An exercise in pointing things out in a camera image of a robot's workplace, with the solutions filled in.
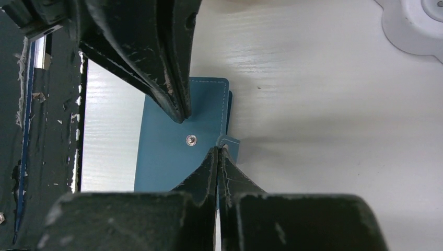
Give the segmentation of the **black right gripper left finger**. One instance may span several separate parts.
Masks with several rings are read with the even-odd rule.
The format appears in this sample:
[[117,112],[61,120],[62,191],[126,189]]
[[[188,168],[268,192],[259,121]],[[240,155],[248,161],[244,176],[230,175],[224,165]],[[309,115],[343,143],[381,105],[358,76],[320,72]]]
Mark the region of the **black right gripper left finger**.
[[37,250],[214,250],[218,148],[167,192],[69,193]]

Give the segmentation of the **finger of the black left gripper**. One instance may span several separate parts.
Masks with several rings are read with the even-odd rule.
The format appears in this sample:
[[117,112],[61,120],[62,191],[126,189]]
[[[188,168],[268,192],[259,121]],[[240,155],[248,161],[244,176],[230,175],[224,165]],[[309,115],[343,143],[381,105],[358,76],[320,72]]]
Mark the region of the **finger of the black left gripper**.
[[172,83],[171,95],[178,119],[192,114],[190,94],[190,63],[196,16],[201,1],[157,1],[157,28],[165,53],[168,77]]
[[157,28],[157,1],[79,1],[71,22],[81,51],[148,95],[174,122],[172,83]]

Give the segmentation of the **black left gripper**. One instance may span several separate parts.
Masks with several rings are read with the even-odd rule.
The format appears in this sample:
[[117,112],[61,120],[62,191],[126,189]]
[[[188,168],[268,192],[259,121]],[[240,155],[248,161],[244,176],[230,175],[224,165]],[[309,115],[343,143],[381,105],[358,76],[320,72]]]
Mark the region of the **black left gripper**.
[[41,38],[68,27],[78,15],[79,1],[1,1],[1,11],[18,26],[26,38]]

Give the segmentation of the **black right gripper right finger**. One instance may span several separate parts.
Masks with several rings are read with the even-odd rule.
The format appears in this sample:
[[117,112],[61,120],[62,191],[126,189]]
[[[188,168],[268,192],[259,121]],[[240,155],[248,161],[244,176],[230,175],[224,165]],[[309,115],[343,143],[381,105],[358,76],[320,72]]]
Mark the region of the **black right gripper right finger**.
[[218,153],[222,250],[387,250],[378,221],[359,196],[268,193],[229,152]]

